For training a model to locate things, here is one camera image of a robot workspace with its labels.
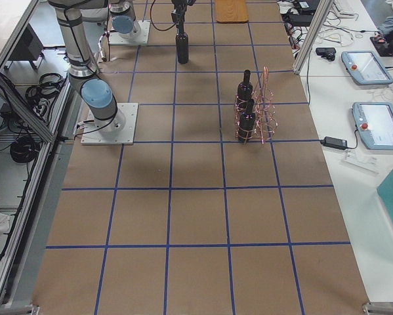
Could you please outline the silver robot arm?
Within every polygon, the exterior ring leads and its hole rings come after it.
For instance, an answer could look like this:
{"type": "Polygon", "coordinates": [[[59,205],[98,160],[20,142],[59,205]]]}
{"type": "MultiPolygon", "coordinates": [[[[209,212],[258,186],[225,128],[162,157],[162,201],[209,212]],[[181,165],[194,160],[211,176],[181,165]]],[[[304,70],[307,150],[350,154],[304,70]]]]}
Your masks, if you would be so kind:
{"type": "Polygon", "coordinates": [[[133,37],[140,33],[140,25],[132,1],[114,1],[109,6],[113,29],[121,37],[133,37]]]}
{"type": "Polygon", "coordinates": [[[124,125],[115,96],[110,86],[101,78],[92,61],[91,48],[83,26],[83,10],[107,8],[112,17],[114,31],[125,35],[138,27],[131,1],[49,1],[56,17],[70,63],[71,86],[89,107],[96,129],[107,131],[124,125]]]}

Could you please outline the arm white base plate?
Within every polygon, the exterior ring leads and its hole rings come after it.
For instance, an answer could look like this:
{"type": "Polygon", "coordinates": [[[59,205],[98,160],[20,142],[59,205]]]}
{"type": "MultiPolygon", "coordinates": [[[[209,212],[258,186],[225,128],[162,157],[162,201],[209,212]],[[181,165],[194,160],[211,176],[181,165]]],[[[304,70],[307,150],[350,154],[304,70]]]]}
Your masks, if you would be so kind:
{"type": "Polygon", "coordinates": [[[147,20],[113,20],[113,30],[110,31],[112,45],[138,46],[147,45],[150,33],[150,22],[147,20]]]}
{"type": "Polygon", "coordinates": [[[94,131],[104,126],[107,122],[97,120],[88,110],[87,119],[92,122],[86,123],[85,128],[80,133],[81,143],[84,145],[109,145],[109,144],[128,144],[134,143],[134,133],[136,129],[136,119],[138,115],[138,103],[118,103],[118,111],[114,120],[105,128],[94,131]]]}

